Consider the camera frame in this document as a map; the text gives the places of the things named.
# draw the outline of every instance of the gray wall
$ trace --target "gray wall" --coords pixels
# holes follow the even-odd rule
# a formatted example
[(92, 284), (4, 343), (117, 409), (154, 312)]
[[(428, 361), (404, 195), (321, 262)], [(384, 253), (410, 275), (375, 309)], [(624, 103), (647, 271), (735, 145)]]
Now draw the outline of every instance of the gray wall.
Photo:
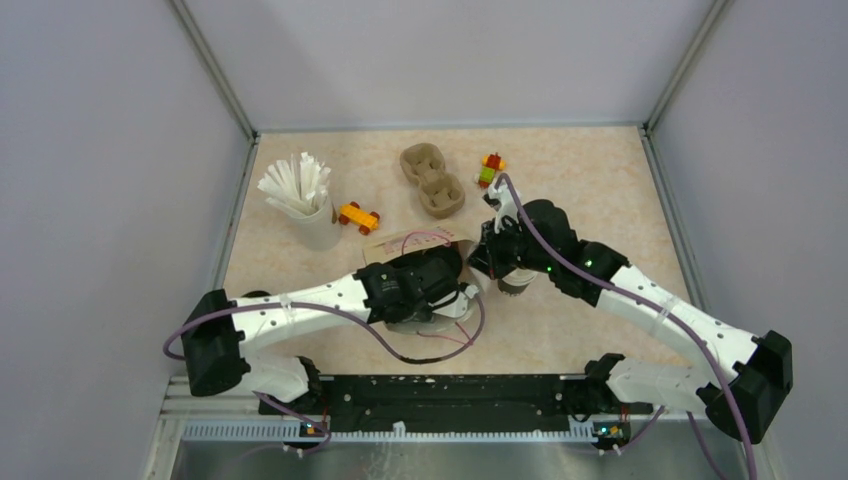
[(188, 0), (258, 129), (641, 122), (710, 0)]
[(772, 431), (794, 478), (845, 475), (846, 21), (848, 2), (736, 2), (658, 133), (715, 313), (793, 342)]
[(140, 475), (245, 152), (166, 2), (3, 2), (0, 478)]

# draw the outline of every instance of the beige table surface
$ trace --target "beige table surface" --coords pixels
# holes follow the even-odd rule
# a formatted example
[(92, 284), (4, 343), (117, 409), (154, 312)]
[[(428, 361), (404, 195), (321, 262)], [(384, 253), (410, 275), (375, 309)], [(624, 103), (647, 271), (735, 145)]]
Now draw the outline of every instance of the beige table surface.
[[(498, 152), (524, 201), (547, 198), (568, 214), (580, 238), (624, 253), (649, 277), (686, 297), (680, 267), (635, 127), (365, 131), (262, 135), (224, 286), (230, 297), (250, 290), (299, 290), (335, 280), (364, 266), (365, 237), (344, 227), (331, 253), (297, 243), (284, 214), (256, 188), (267, 166), (309, 151), (332, 167), (336, 205), (358, 202), (382, 216), (382, 233), (433, 221), (401, 173), (398, 156), (419, 143), (436, 144), (466, 192), (452, 218), (479, 225), (492, 218), (471, 182), (487, 153)], [(626, 321), (566, 297), (540, 277), (520, 297), (497, 291), (485, 298), (487, 323), (474, 346), (426, 366), (401, 363), (363, 329), (337, 327), (282, 342), (275, 348), (313, 359), (323, 373), (575, 373), (606, 352), (654, 362), (684, 363)], [(475, 328), (477, 319), (466, 322)], [(452, 342), (383, 332), (410, 357), (438, 356)], [(461, 338), (455, 329), (447, 332)]]

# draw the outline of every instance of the colorful toy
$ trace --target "colorful toy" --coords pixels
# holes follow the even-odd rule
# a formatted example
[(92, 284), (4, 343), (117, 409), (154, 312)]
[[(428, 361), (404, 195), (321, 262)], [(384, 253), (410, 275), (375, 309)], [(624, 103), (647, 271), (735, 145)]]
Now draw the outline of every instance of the colorful toy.
[(365, 213), (356, 202), (350, 202), (339, 208), (339, 223), (347, 225), (353, 222), (359, 225), (359, 233), (368, 235), (380, 227), (380, 214), (377, 212)]
[(505, 168), (506, 162), (497, 152), (486, 155), (483, 157), (483, 170), (480, 170), (480, 175), (477, 176), (477, 185), (480, 185), (480, 188), (489, 188), (495, 180), (495, 175)]

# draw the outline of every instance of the white cup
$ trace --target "white cup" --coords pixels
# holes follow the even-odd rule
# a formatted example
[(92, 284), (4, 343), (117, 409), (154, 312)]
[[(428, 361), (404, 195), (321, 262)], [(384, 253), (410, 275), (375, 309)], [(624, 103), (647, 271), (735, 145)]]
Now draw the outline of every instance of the white cup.
[(294, 217), (286, 213), (294, 225), (295, 235), (310, 250), (329, 250), (339, 243), (342, 237), (342, 225), (333, 202), (327, 198), (324, 206), (308, 217)]

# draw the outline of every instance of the orange toy car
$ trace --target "orange toy car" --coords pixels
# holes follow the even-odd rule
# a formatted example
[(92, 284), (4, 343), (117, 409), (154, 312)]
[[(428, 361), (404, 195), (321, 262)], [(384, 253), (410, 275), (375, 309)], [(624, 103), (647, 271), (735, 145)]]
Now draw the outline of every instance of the orange toy car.
[(365, 213), (360, 210), (358, 203), (350, 202), (339, 208), (339, 223), (347, 225), (350, 222), (359, 225), (359, 233), (368, 235), (380, 227), (380, 214), (377, 212)]

